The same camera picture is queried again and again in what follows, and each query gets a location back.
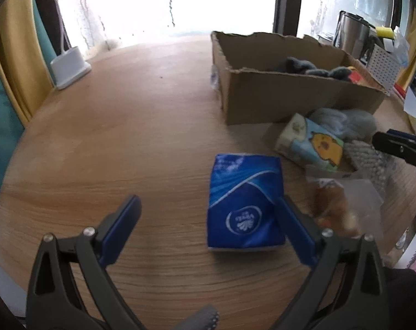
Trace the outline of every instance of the colorful package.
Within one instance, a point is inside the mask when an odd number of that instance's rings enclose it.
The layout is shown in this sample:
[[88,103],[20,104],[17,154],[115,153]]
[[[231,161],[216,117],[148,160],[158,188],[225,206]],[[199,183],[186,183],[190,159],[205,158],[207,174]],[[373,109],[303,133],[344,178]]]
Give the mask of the colorful package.
[[217,155],[207,212],[208,247],[234,250],[283,244],[274,215],[275,200],[282,195],[278,157]]
[[343,155],[344,142],[305,117],[295,114],[275,144],[275,151],[300,166],[315,165],[335,171]]

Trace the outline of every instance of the screw head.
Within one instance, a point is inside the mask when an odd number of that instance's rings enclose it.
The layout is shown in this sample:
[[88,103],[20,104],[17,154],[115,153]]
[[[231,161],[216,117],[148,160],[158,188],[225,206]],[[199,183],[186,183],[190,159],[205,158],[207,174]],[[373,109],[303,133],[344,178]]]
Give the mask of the screw head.
[[54,235],[52,233],[46,233],[46,235],[43,236],[43,240],[45,242],[50,242],[54,239]]
[[326,238],[330,238],[330,237],[333,237],[333,230],[332,229],[330,229],[330,228],[325,228],[325,229],[323,229],[322,230],[322,232],[321,232],[321,234],[324,236],[324,237],[326,237]]
[[371,235],[370,233],[366,233],[366,234],[365,234],[365,236],[364,236],[364,239],[365,239],[367,242],[373,242],[373,241],[374,241],[374,237],[373,237],[373,235]]
[[86,227],[86,228],[83,230],[83,234],[84,234],[86,237],[91,237],[91,236],[93,236],[93,235],[95,234],[95,228],[93,228],[93,227]]

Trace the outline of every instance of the cardboard box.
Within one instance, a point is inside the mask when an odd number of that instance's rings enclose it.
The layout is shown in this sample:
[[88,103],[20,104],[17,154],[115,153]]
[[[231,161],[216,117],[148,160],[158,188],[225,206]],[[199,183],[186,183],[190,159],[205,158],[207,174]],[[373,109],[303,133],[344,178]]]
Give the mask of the cardboard box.
[[[359,108],[374,113],[385,90],[366,68],[343,50],[274,33],[249,36],[212,32],[212,58],[219,74],[219,92],[226,123],[288,121],[321,108]],[[318,68],[354,66],[369,87],[349,82],[268,71],[287,57],[306,59]]]

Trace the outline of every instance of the table surface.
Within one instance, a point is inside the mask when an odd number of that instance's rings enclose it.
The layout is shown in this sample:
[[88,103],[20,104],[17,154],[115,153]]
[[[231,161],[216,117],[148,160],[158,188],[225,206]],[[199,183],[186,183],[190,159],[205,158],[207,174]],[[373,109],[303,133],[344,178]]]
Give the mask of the table surface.
[[[137,194],[143,214],[108,272],[146,327],[169,329],[212,303],[221,329],[267,329],[308,269],[288,245],[209,252],[205,219],[214,156],[275,155],[273,126],[223,123],[207,36],[114,50],[91,64],[84,78],[48,97],[11,159],[0,194],[0,266],[27,289],[44,233],[77,235]],[[375,117],[381,130],[410,131],[393,96]],[[281,162],[286,193],[307,212],[304,171]],[[415,168],[398,161],[387,194],[384,251],[416,213]],[[77,266],[74,274],[96,314]]]

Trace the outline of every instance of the blue tissue pack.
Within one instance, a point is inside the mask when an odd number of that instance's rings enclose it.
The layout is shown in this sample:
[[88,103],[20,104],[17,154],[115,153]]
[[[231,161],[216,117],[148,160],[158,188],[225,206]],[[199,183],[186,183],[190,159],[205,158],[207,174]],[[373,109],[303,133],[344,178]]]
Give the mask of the blue tissue pack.
[[208,247],[255,250],[284,244],[274,214],[282,195],[278,157],[218,154],[210,181]]

